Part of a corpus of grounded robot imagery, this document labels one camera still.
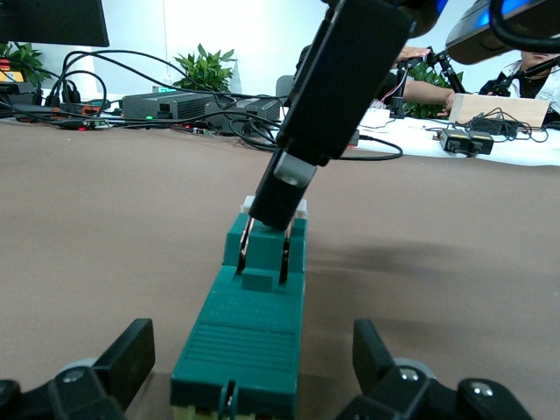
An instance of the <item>potted plant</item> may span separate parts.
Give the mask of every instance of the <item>potted plant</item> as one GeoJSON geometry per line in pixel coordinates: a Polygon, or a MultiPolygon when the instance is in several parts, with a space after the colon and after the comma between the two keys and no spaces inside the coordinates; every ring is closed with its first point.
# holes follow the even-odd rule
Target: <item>potted plant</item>
{"type": "MultiPolygon", "coordinates": [[[[428,64],[427,60],[422,61],[420,64],[412,67],[409,70],[408,76],[412,77],[415,81],[425,81],[435,86],[441,88],[450,88],[451,85],[447,79],[441,74],[433,69],[432,66],[428,64]]],[[[463,80],[463,72],[457,73],[457,77],[460,81],[463,80]]],[[[414,103],[406,102],[404,104],[404,114],[406,116],[412,116],[414,118],[435,118],[441,119],[438,113],[441,112],[441,105],[429,105],[425,103],[414,103]]]]}
{"type": "Polygon", "coordinates": [[[40,50],[34,49],[29,43],[0,43],[0,57],[13,59],[9,60],[10,68],[20,72],[24,81],[30,81],[34,84],[37,84],[38,81],[43,82],[44,79],[51,79],[50,74],[41,71],[33,72],[33,70],[29,68],[43,68],[43,63],[39,59],[41,55],[43,55],[43,53],[40,50]]]}
{"type": "Polygon", "coordinates": [[[198,46],[199,55],[195,57],[194,54],[181,54],[174,59],[183,67],[188,78],[183,78],[173,83],[183,89],[192,90],[213,90],[214,92],[229,92],[229,81],[234,75],[234,72],[229,67],[222,66],[223,63],[236,61],[231,57],[234,55],[234,50],[230,50],[223,55],[221,50],[215,54],[207,52],[202,44],[198,46]]]}

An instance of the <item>bolt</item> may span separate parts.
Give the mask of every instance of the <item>bolt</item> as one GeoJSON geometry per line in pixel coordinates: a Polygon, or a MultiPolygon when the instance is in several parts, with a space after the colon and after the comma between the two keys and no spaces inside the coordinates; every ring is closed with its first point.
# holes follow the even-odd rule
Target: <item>bolt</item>
{"type": "Polygon", "coordinates": [[[74,369],[66,372],[62,381],[64,383],[76,382],[84,375],[84,371],[81,369],[74,369]]]}
{"type": "Polygon", "coordinates": [[[471,384],[472,391],[477,396],[493,396],[494,392],[492,389],[486,385],[484,382],[473,382],[471,384]]]}
{"type": "Polygon", "coordinates": [[[418,381],[418,379],[420,379],[417,371],[414,369],[411,369],[409,367],[404,367],[401,368],[400,370],[401,370],[401,377],[405,381],[418,381]]]}

